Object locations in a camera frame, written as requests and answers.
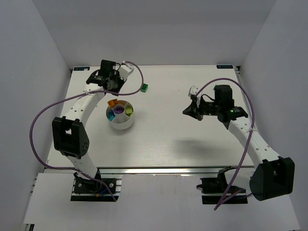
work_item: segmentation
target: white table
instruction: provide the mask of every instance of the white table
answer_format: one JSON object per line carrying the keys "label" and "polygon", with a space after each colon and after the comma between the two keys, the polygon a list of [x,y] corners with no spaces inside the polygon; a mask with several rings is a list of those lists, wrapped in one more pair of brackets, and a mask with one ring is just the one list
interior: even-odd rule
{"label": "white table", "polygon": [[[73,71],[66,97],[77,95],[84,89],[89,71]],[[135,123],[124,131],[114,130],[105,116],[106,95],[90,116],[86,131],[90,139],[89,154],[98,167],[213,167],[236,166],[243,147],[214,116],[198,121],[182,111],[191,100],[187,96],[191,85],[203,86],[212,79],[227,77],[233,80],[233,69],[217,69],[215,65],[141,66],[146,93],[120,96],[134,107]],[[132,92],[141,83],[137,69],[129,77],[121,92]],[[203,93],[214,97],[215,84],[229,84],[233,89],[235,105],[246,109],[239,88],[228,81],[211,84]],[[66,102],[64,115],[74,104]],[[51,146],[49,164],[57,167],[73,166]],[[252,166],[247,155],[244,166]]]}

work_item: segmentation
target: wire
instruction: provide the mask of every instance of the wire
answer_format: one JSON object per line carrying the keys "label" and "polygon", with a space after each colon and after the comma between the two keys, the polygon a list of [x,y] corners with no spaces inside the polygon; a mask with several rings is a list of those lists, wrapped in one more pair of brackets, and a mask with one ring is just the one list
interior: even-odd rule
{"label": "wire", "polygon": [[225,203],[226,201],[230,200],[231,198],[233,198],[234,196],[236,196],[237,194],[239,194],[241,191],[243,191],[244,189],[240,189],[239,191],[236,191],[235,193],[233,193],[232,195],[228,196],[226,199],[223,200],[223,203]]}
{"label": "wire", "polygon": [[[119,63],[116,63],[116,64],[119,64]],[[121,65],[122,65],[122,64],[119,64],[119,68],[118,68],[116,71],[119,71],[119,69],[120,69]]]}
{"label": "wire", "polygon": [[203,97],[204,95],[207,96],[211,101],[213,102],[215,101],[213,98],[209,97],[207,94],[202,94],[201,97]]}
{"label": "wire", "polygon": [[249,193],[249,194],[247,194],[247,195],[245,195],[245,196],[239,196],[239,197],[237,197],[236,199],[245,199],[245,198],[248,198],[248,197],[250,197],[250,196],[252,196],[252,192]]}
{"label": "wire", "polygon": [[102,195],[102,194],[103,194],[104,192],[106,192],[106,191],[107,191],[107,189],[101,191],[101,192],[99,193],[99,195]]}
{"label": "wire", "polygon": [[35,146],[34,146],[34,142],[33,142],[33,128],[34,128],[34,125],[37,121],[37,119],[40,117],[41,114],[43,114],[47,109],[55,106],[55,105],[58,105],[60,103],[64,103],[66,101],[69,101],[69,100],[72,100],[72,99],[75,99],[75,98],[79,98],[79,97],[83,97],[87,94],[92,94],[92,93],[98,93],[98,92],[103,92],[105,94],[107,93],[110,93],[110,94],[113,94],[113,95],[123,95],[123,96],[127,96],[127,95],[133,95],[133,94],[136,94],[138,91],[141,90],[142,86],[143,86],[143,83],[144,83],[144,78],[143,78],[143,74],[142,74],[142,71],[140,70],[140,68],[134,64],[133,62],[129,62],[129,61],[125,61],[125,63],[127,64],[131,64],[133,66],[135,66],[138,71],[140,72],[140,75],[141,75],[141,86],[139,87],[138,90],[132,92],[132,93],[114,93],[112,91],[107,91],[107,90],[92,90],[92,91],[89,91],[87,93],[82,93],[82,94],[79,94],[79,95],[75,95],[75,96],[72,96],[72,97],[69,97],[67,99],[63,99],[63,100],[59,100],[55,103],[52,103],[50,105],[48,105],[47,107],[43,108],[33,119],[32,123],[31,123],[31,126],[30,126],[30,131],[29,131],[29,139],[30,139],[30,145],[31,145],[31,149],[33,151],[33,154],[34,156],[36,157],[36,159],[42,164],[44,165],[46,168],[50,168],[50,169],[56,169],[56,170],[73,170],[73,171],[77,171],[79,173],[81,173],[82,175],[84,175],[85,177],[87,177],[88,179],[90,180],[93,180],[93,181],[96,181],[96,182],[99,182],[101,184],[103,184],[103,186],[106,187],[106,189],[109,191],[109,193],[111,194],[112,198],[114,201],[116,201],[115,197],[113,196],[113,194],[111,193],[109,187],[107,186],[107,184],[101,180],[98,180],[98,179],[95,179],[95,178],[92,178],[91,176],[87,175],[86,173],[84,172],[81,172],[81,170],[79,170],[78,168],[75,168],[75,167],[54,167],[54,166],[50,166],[48,164],[46,164],[39,156],[39,154],[37,153],[37,150],[35,149]]}
{"label": "wire", "polygon": [[99,189],[98,190],[96,190],[95,192],[93,192],[93,191],[91,191],[91,190],[89,190],[91,193],[97,193],[100,189],[101,189],[101,187],[102,187],[102,183],[101,183],[101,185],[100,185],[100,187],[99,187]]}
{"label": "wire", "polygon": [[96,75],[96,74],[97,74],[97,72],[98,72],[98,70],[93,71],[91,75]]}
{"label": "wire", "polygon": [[242,92],[246,95],[247,100],[248,100],[248,102],[250,104],[250,108],[251,108],[251,130],[249,131],[247,142],[246,142],[246,145],[245,145],[245,148],[244,148],[244,152],[243,152],[242,158],[241,158],[241,160],[239,162],[239,165],[237,166],[236,171],[235,171],[234,175],[232,176],[232,178],[231,178],[231,180],[230,180],[230,182],[229,182],[225,192],[223,193],[223,195],[221,196],[221,198],[218,201],[217,205],[215,206],[215,208],[214,208],[215,211],[219,208],[219,206],[221,206],[224,202],[226,202],[226,200],[230,200],[233,196],[235,196],[236,194],[239,193],[239,191],[237,191],[236,194],[233,194],[233,195],[229,196],[228,198],[226,198],[224,200],[225,196],[227,195],[230,187],[232,186],[232,183],[234,182],[234,180],[235,180],[235,178],[236,178],[236,176],[237,176],[238,172],[240,171],[240,168],[241,168],[241,166],[243,164],[243,161],[245,159],[245,156],[246,156],[246,153],[247,153],[247,150],[248,150],[249,142],[251,140],[251,136],[252,136],[252,132],[253,132],[252,129],[254,128],[254,125],[255,125],[255,111],[254,111],[254,107],[252,105],[251,99],[250,99],[248,93],[245,91],[245,89],[238,82],[234,81],[233,79],[230,79],[230,78],[217,78],[217,79],[213,79],[213,80],[209,81],[207,84],[205,84],[203,87],[201,87],[200,90],[196,93],[196,96],[198,94],[200,94],[200,92],[204,88],[206,88],[209,84],[211,84],[213,82],[216,82],[216,81],[220,81],[220,80],[227,80],[227,81],[231,81],[231,82],[235,83],[242,90]]}

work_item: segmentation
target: round container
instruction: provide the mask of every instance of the round container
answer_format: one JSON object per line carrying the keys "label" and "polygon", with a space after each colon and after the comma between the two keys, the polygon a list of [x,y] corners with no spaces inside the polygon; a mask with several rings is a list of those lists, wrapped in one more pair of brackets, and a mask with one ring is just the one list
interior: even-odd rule
{"label": "round container", "polygon": [[[118,100],[117,102],[118,104],[115,105],[114,107],[107,107],[106,117],[109,121],[109,124],[114,129],[117,129],[117,130],[128,129],[130,126],[132,126],[132,124],[135,121],[134,108],[129,102],[125,100]],[[126,110],[127,108],[131,108],[133,111],[130,116],[127,115],[127,110]],[[114,113],[115,117],[113,118],[113,120],[109,119],[109,112]]]}

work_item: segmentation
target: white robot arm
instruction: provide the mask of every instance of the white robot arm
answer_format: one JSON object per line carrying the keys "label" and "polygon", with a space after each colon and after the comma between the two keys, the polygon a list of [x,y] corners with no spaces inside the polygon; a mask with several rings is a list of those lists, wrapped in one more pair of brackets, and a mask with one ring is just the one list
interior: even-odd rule
{"label": "white robot arm", "polygon": [[[226,129],[245,147],[251,130],[248,114],[243,108],[234,106],[232,89],[229,85],[216,85],[214,90],[215,99],[206,102],[202,98],[202,93],[195,96],[198,88],[192,86],[188,94],[192,103],[183,114],[198,120],[202,120],[205,115],[217,116]],[[282,158],[271,149],[257,131],[252,133],[247,153],[253,161],[255,171],[241,168],[233,185],[250,189],[254,197],[260,201],[292,192],[295,165],[291,158]],[[222,169],[218,173],[217,184],[202,185],[203,191],[206,187],[209,192],[221,188],[225,190],[234,172],[234,167]]]}
{"label": "white robot arm", "polygon": [[74,106],[62,118],[56,117],[52,122],[55,149],[65,155],[76,168],[92,178],[100,180],[100,173],[88,153],[90,142],[85,132],[85,125],[105,93],[91,92],[106,90],[117,94],[133,70],[125,63],[122,63],[120,67],[117,66],[116,70],[115,62],[102,60],[101,68],[93,72],[87,80],[84,89],[87,94],[78,98]]}

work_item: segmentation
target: green block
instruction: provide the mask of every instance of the green block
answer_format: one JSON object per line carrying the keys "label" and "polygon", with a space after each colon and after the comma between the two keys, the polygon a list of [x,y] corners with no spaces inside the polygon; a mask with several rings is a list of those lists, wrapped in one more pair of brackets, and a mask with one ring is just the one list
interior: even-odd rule
{"label": "green block", "polygon": [[127,114],[128,116],[130,116],[131,114],[133,114],[133,109],[132,109],[131,107],[127,107],[127,108],[125,108],[125,110],[126,110],[126,114]]}
{"label": "green block", "polygon": [[142,88],[141,88],[141,91],[146,92],[147,89],[148,89],[148,85],[144,83]]}

